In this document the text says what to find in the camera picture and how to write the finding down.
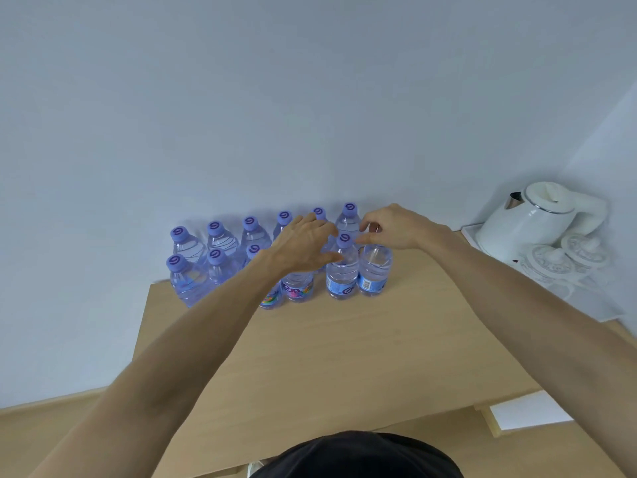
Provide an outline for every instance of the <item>wooden table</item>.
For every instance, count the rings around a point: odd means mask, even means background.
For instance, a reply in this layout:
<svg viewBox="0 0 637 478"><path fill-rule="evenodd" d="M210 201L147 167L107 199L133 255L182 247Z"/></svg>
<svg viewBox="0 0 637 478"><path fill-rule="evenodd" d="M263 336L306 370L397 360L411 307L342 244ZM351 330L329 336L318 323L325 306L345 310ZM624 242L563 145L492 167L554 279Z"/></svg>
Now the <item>wooden table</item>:
<svg viewBox="0 0 637 478"><path fill-rule="evenodd" d="M539 389L426 254L394 254L384 292L259 309L168 447L155 478L276 456L334 432L373 430ZM185 306L151 285L137 356Z"/></svg>

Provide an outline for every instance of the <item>plastic bottle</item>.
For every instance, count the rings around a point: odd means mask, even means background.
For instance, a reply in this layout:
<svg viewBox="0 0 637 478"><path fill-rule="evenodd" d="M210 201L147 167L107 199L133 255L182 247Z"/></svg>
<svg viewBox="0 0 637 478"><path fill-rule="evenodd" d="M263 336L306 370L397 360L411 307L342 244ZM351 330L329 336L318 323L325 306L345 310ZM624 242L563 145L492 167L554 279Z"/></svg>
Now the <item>plastic bottle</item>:
<svg viewBox="0 0 637 478"><path fill-rule="evenodd" d="M346 232L352 237L352 240L356 240L361 233L359 225L361 224L361 218L358 216L358 208L353 202L348 202L343 205L343 212L336 219L336 229L339 233ZM361 248L360 245L355 245L356 249Z"/></svg>
<svg viewBox="0 0 637 478"><path fill-rule="evenodd" d="M254 216L248 216L243 220L243 234L241 237L242 252L245 253L250 245L259 245L261 250L265 250L272 245L270 235L263 229L263 226L259 224L259 221Z"/></svg>
<svg viewBox="0 0 637 478"><path fill-rule="evenodd" d="M383 291L392 268L392 250L383 245L365 245L359 260L359 290L374 297Z"/></svg>
<svg viewBox="0 0 637 478"><path fill-rule="evenodd" d="M237 258L236 250L239 248L239 240L235 235L230 233L220 221L211 221L208 223L208 251L218 248L223 250L229 257ZM241 255L238 260L243 263L245 255Z"/></svg>
<svg viewBox="0 0 637 478"><path fill-rule="evenodd" d="M312 296L314 272L288 273L281 279L281 287L290 301L305 302Z"/></svg>
<svg viewBox="0 0 637 478"><path fill-rule="evenodd" d="M215 248L208 252L208 275L215 287L231 279L239 270L239 262L227 256L223 250Z"/></svg>
<svg viewBox="0 0 637 478"><path fill-rule="evenodd" d="M314 208L312 210L312 213L316 215L317 220L327 220L327 214L325 213L325 209L321 208L320 206ZM321 249L321 253L327 253L328 251L330 251L335 243L336 243L336 238L333 237L332 235L329 235L329 237L327 238L327 243L323 245L323 248ZM319 268L316 271L316 273L322 272L324 270L325 270L325 265Z"/></svg>
<svg viewBox="0 0 637 478"><path fill-rule="evenodd" d="M215 288L206 268L189 262L183 255L168 257L166 266L170 270L170 283L175 293L188 308Z"/></svg>
<svg viewBox="0 0 637 478"><path fill-rule="evenodd" d="M190 234L185 226L176 226L171 229L170 237L173 245L173 255L181 255L190 263L208 264L206 260L206 247L195 235Z"/></svg>
<svg viewBox="0 0 637 478"><path fill-rule="evenodd" d="M252 261L252 259L257 256L257 253L261 251L261 247L259 245L250 245L246 250L246 265ZM278 281L276 285L270 290L266 297L263 299L261 304L259 305L261 308L265 310L271 310L272 308L276 308L283 303L283 294L281 292L281 282Z"/></svg>
<svg viewBox="0 0 637 478"><path fill-rule="evenodd" d="M327 291L337 300L345 300L355 294L359 275L359 255L349 233L341 233L336 239L336 250L343 256L337 263L328 263L326 268Z"/></svg>
<svg viewBox="0 0 637 478"><path fill-rule="evenodd" d="M290 221L292 221L292 214L290 213L290 211L281 211L278 214L278 216L276 217L276 227L274 231L275 240L276 237L281 234L283 228L290 224Z"/></svg>

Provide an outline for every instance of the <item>person's right hand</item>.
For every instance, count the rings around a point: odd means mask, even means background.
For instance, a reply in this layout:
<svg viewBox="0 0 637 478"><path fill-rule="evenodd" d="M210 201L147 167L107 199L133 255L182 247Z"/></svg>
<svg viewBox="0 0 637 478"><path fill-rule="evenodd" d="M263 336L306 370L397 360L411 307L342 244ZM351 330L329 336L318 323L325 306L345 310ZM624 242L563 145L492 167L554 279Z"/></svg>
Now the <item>person's right hand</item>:
<svg viewBox="0 0 637 478"><path fill-rule="evenodd" d="M424 242L434 237L444 237L451 230L425 216L418 215L398 204L371 211L363 216L360 230L370 227L369 233L362 233L356 243L367 245L376 243L393 249L424 248Z"/></svg>

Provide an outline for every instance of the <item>jar lid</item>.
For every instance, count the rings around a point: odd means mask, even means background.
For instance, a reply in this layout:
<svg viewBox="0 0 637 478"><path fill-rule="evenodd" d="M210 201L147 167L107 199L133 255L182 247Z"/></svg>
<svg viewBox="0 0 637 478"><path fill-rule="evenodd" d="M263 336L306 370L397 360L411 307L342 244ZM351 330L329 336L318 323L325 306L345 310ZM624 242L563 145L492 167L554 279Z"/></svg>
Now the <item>jar lid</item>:
<svg viewBox="0 0 637 478"><path fill-rule="evenodd" d="M527 251L529 264L538 272L551 279L564 279L574 272L573 262L561 248L548 245L533 245Z"/></svg>
<svg viewBox="0 0 637 478"><path fill-rule="evenodd" d="M600 247L597 236L589 238L583 234L567 233L562 237L561 246L576 263L591 268L600 268L608 264L608 252Z"/></svg>

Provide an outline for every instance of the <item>colorful bottle label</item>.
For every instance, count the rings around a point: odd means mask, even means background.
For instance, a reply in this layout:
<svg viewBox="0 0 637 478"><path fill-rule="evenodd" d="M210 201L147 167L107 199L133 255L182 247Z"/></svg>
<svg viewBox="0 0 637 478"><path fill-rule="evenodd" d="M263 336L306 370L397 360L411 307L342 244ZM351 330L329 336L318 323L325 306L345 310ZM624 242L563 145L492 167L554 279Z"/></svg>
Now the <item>colorful bottle label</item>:
<svg viewBox="0 0 637 478"><path fill-rule="evenodd" d="M336 283L327 276L327 289L334 295L349 295L356 288L356 280L351 283Z"/></svg>
<svg viewBox="0 0 637 478"><path fill-rule="evenodd" d="M366 279L359 273L359 281L358 281L359 287L362 290L365 290L366 292L380 293L380 291L385 287L386 283L387 283L387 279L381 280L381 281L371 281Z"/></svg>
<svg viewBox="0 0 637 478"><path fill-rule="evenodd" d="M276 305L279 297L281 297L281 289L277 285L276 288L270 290L270 293L266 295L266 297L263 299L263 302L261 302L261 305L263 305L264 307Z"/></svg>
<svg viewBox="0 0 637 478"><path fill-rule="evenodd" d="M308 286L305 288L290 287L289 285L285 285L284 283L281 283L281 286L283 287L283 290L288 297L290 297L291 299L300 299L306 297L312 291L312 289L314 288L314 280L311 280Z"/></svg>

